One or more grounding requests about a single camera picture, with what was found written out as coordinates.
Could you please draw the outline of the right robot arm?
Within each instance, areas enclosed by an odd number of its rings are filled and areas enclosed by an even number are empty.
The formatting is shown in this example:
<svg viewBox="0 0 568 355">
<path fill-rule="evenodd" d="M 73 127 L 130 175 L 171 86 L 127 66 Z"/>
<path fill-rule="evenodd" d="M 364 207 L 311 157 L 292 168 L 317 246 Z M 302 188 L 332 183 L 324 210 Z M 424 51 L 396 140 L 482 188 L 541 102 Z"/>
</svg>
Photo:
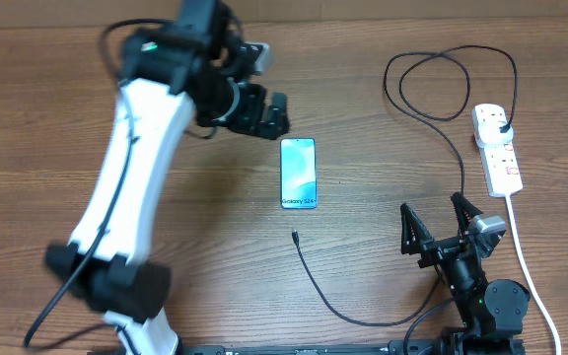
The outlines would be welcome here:
<svg viewBox="0 0 568 355">
<path fill-rule="evenodd" d="M 451 201 L 459 232 L 443 240 L 433 237 L 411 207 L 400 206 L 400 251 L 418 254 L 421 268 L 436 268 L 451 298 L 419 316 L 404 338 L 390 347 L 404 354 L 523 354 L 523 341 L 517 336 L 523 331 L 530 291 L 510 279 L 489 281 L 482 267 L 504 237 L 506 222 L 483 213 L 459 192 Z M 457 307 L 461 327 L 445 327 L 433 340 L 411 340 L 417 325 L 449 304 Z"/>
</svg>

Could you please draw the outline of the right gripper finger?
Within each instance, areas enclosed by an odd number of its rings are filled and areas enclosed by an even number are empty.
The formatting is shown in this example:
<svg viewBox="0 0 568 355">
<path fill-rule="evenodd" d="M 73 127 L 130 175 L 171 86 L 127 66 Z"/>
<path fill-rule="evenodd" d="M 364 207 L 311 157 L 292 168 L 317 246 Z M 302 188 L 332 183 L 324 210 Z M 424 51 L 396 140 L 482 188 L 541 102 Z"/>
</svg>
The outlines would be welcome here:
<svg viewBox="0 0 568 355">
<path fill-rule="evenodd" d="M 472 219 L 482 214 L 482 211 L 470 203 L 460 192 L 455 192 L 451 196 L 451 201 L 455 209 L 459 234 L 464 235 L 468 230 L 468 225 Z"/>
<path fill-rule="evenodd" d="M 406 203 L 400 205 L 402 254 L 415 254 L 425 250 L 434 241 L 424 223 Z"/>
</svg>

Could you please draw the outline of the Galaxy smartphone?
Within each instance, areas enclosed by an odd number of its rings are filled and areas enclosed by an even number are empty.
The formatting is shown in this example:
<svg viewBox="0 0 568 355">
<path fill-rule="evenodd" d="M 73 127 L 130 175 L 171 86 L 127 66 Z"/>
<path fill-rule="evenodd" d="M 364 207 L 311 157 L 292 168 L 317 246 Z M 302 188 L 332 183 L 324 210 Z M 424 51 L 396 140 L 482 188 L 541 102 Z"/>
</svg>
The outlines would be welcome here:
<svg viewBox="0 0 568 355">
<path fill-rule="evenodd" d="M 313 138 L 288 138 L 280 142 L 280 200 L 284 209 L 318 206 L 317 154 Z"/>
</svg>

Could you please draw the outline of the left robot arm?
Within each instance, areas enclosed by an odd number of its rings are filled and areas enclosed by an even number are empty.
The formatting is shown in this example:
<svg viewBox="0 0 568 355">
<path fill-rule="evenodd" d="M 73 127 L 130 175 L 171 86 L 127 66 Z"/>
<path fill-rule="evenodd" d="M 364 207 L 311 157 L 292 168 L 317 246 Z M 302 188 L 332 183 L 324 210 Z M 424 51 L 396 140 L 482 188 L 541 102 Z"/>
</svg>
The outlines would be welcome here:
<svg viewBox="0 0 568 355">
<path fill-rule="evenodd" d="M 65 244 L 45 253 L 49 270 L 103 317 L 125 354 L 179 354 L 164 306 L 172 272 L 149 258 L 155 214 L 179 142 L 190 124 L 274 140 L 290 128 L 287 98 L 255 77 L 270 49 L 245 40 L 233 10 L 185 1 L 173 20 L 132 19 L 114 61 L 98 51 L 116 85 L 112 133 L 95 190 Z"/>
</svg>

